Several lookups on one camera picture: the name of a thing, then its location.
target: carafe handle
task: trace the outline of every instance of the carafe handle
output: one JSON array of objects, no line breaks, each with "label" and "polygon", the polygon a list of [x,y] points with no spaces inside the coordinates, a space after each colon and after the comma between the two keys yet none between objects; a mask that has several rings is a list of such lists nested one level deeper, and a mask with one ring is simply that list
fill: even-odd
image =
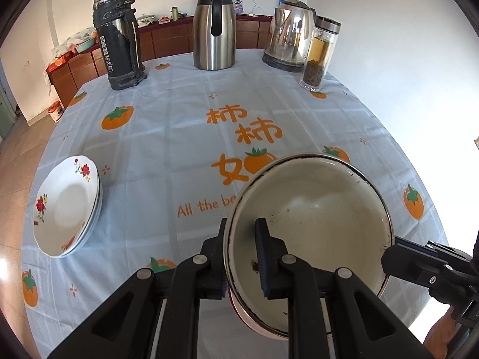
[{"label": "carafe handle", "polygon": [[221,0],[211,0],[211,2],[211,34],[213,36],[220,36],[221,32],[223,32],[223,27],[221,23],[223,15],[223,3]]}]

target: table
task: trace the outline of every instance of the table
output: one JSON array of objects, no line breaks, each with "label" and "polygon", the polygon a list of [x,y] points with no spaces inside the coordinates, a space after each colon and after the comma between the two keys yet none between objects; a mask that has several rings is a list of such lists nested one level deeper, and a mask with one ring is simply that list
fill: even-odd
[{"label": "table", "polygon": [[[43,358],[139,268],[162,270],[197,254],[245,181],[290,153],[349,160],[381,192],[396,235],[446,244],[418,174],[371,111],[331,75],[313,97],[297,74],[261,55],[238,50],[234,67],[216,72],[177,55],[145,62],[148,79],[138,87],[113,91],[106,76],[82,86],[86,95],[70,103],[45,148],[25,217],[22,272],[36,285],[26,308]],[[100,171],[100,219],[72,255],[49,258],[33,237],[37,191],[55,165],[79,154]],[[410,325],[428,294],[391,279],[382,299]],[[287,344],[250,331],[228,299],[202,302],[198,358],[226,357],[286,358]]]}]

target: electric kettle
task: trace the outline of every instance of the electric kettle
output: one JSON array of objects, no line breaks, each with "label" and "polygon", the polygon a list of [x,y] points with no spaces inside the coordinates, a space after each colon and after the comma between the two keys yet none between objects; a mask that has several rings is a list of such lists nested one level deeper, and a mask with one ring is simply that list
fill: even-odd
[{"label": "electric kettle", "polygon": [[193,17],[193,61],[202,70],[235,64],[236,15],[233,0],[198,0]]},{"label": "electric kettle", "polygon": [[299,0],[284,0],[275,8],[263,62],[277,69],[300,73],[310,47],[316,12]]},{"label": "electric kettle", "polygon": [[147,77],[141,63],[135,0],[93,0],[93,24],[100,39],[113,90],[136,86]]}]

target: glass bottle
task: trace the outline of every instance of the glass bottle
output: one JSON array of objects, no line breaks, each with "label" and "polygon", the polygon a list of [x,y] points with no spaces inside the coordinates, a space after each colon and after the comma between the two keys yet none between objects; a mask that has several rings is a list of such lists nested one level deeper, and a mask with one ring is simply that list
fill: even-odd
[{"label": "glass bottle", "polygon": [[327,17],[316,16],[313,39],[307,52],[305,68],[299,84],[310,92],[319,92],[331,61],[341,24]]}]

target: tile floor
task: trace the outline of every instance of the tile floor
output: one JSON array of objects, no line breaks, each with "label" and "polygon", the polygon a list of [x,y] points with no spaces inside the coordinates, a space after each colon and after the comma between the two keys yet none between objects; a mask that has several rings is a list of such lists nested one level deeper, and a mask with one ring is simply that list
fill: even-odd
[{"label": "tile floor", "polygon": [[30,187],[54,128],[50,117],[28,127],[21,116],[0,143],[0,309],[33,359],[40,355],[23,302],[20,250]]}]

